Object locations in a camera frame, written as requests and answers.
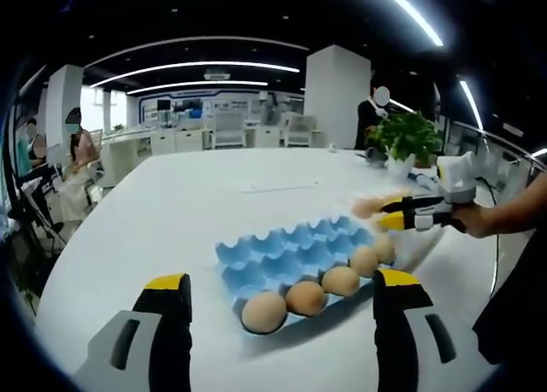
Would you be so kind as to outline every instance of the white cabinet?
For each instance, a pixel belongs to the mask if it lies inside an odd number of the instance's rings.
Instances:
[[[201,130],[191,130],[176,132],[174,136],[175,151],[182,153],[185,151],[203,150],[203,139]]]
[[[157,132],[150,138],[152,155],[169,155],[175,152],[174,132]]]
[[[279,147],[281,130],[275,126],[258,126],[255,129],[254,147]]]

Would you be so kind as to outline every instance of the egg carton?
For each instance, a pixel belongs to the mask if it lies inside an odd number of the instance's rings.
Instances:
[[[241,322],[243,307],[253,296],[275,291],[285,298],[289,288],[301,281],[321,284],[326,271],[335,266],[348,266],[355,250],[362,245],[372,245],[373,240],[373,234],[342,216],[336,220],[321,219],[317,225],[298,224],[292,231],[272,230],[265,238],[241,237],[232,247],[218,243],[216,254],[222,280],[232,298],[232,310]],[[371,282],[370,278],[360,278],[359,288]],[[343,296],[326,293],[320,313],[343,299]],[[276,331],[303,319],[309,318],[289,312]]]

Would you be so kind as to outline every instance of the ceiling light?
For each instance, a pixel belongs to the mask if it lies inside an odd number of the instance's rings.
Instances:
[[[416,10],[414,6],[412,6],[409,1],[407,0],[394,0],[397,2],[397,5],[399,5],[403,10],[410,15],[412,19],[415,20],[415,22],[420,25],[421,29],[426,33],[426,35],[433,41],[433,43],[436,46],[443,46],[443,41],[440,39],[438,34],[433,31],[433,28],[431,25],[429,25],[424,17]]]
[[[463,92],[465,93],[465,96],[468,97],[469,104],[471,105],[471,109],[473,110],[473,114],[475,116],[475,120],[477,121],[477,127],[484,131],[484,127],[482,126],[482,120],[480,119],[479,110],[477,109],[477,105],[475,104],[475,99],[473,99],[473,95],[471,94],[471,91],[469,90],[468,82],[465,80],[460,80],[460,86],[463,89]]]
[[[157,89],[167,89],[168,87],[198,86],[198,85],[268,86],[268,83],[266,83],[266,82],[249,82],[249,81],[246,81],[246,80],[200,80],[198,82],[182,82],[182,83],[172,83],[170,85],[159,85],[159,86],[145,87],[144,89],[137,89],[135,91],[129,91],[127,94],[132,95],[134,93],[141,93],[143,91],[155,91]]]
[[[540,157],[541,155],[544,155],[547,153],[547,149],[541,149],[536,151],[535,153],[532,153],[532,157]]]
[[[404,108],[405,110],[407,110],[407,111],[410,112],[410,113],[415,113],[415,111],[412,110],[410,107],[405,106],[405,105],[402,104],[402,103],[396,102],[396,101],[393,100],[393,99],[390,99],[390,103],[393,103],[394,105],[398,106],[399,108]]]
[[[101,80],[100,82],[96,82],[90,87],[97,87],[100,85],[104,85],[105,83],[112,82],[114,80],[123,79],[128,76],[133,76],[135,74],[141,74],[141,73],[147,73],[147,72],[154,72],[155,70],[162,70],[162,69],[173,69],[176,67],[191,67],[191,66],[246,66],[246,67],[264,67],[266,69],[274,69],[274,70],[283,70],[285,72],[293,72],[293,73],[299,73],[299,69],[295,69],[294,67],[285,67],[285,66],[278,66],[278,65],[268,65],[267,63],[254,63],[253,61],[187,61],[184,63],[174,63],[171,65],[162,65],[162,66],[154,66],[154,67],[147,67],[146,69],[140,69],[135,70],[133,72],[129,73],[123,73],[118,76],[114,76],[113,78]]]

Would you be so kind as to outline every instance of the person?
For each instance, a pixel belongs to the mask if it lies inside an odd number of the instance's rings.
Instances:
[[[34,148],[35,144],[40,144],[40,147],[42,147],[41,144],[43,141],[45,141],[45,137],[38,134],[37,125],[38,122],[33,117],[26,121],[26,134],[28,136],[28,158],[31,161],[32,168],[41,166],[45,163],[45,155],[42,157],[37,157]]]
[[[67,129],[71,133],[69,139],[71,174],[59,189],[59,199],[65,221],[81,222],[86,217],[88,202],[85,196],[85,185],[91,179],[87,165],[99,159],[99,154],[91,134],[81,126],[81,112],[74,108],[68,114]]]
[[[491,364],[503,364],[497,383],[488,390],[539,376],[542,372],[534,372],[533,367],[537,360],[542,360],[547,328],[547,315],[543,310],[547,271],[544,240],[547,174],[537,176],[511,202],[494,208],[477,204],[461,206],[453,210],[452,216],[466,226],[468,234],[478,238],[536,229],[514,270],[491,298],[473,330],[483,356]]]
[[[373,82],[370,86],[368,99],[359,104],[357,115],[359,122],[357,124],[357,137],[354,150],[365,150],[367,147],[367,135],[387,117],[387,112],[374,101],[374,93],[377,85]]]

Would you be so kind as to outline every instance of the ceiling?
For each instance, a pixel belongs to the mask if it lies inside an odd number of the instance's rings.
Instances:
[[[525,132],[518,144],[534,149],[545,137],[534,130],[545,93],[543,0],[409,0],[444,41],[426,34],[392,0],[28,0],[10,14],[28,20],[13,25],[13,46],[27,50],[21,85],[43,65],[38,85],[66,63],[88,66],[90,85],[133,70],[186,61],[255,61],[300,69],[288,73],[229,67],[231,79],[266,81],[269,90],[301,93],[306,57],[338,44],[369,58],[392,97],[410,107],[435,81],[444,111],[474,124],[457,84],[466,79],[485,129],[505,138],[508,122]],[[134,50],[174,38],[239,36],[253,40],[188,40]],[[120,91],[203,80],[204,67],[166,69],[105,85]]]

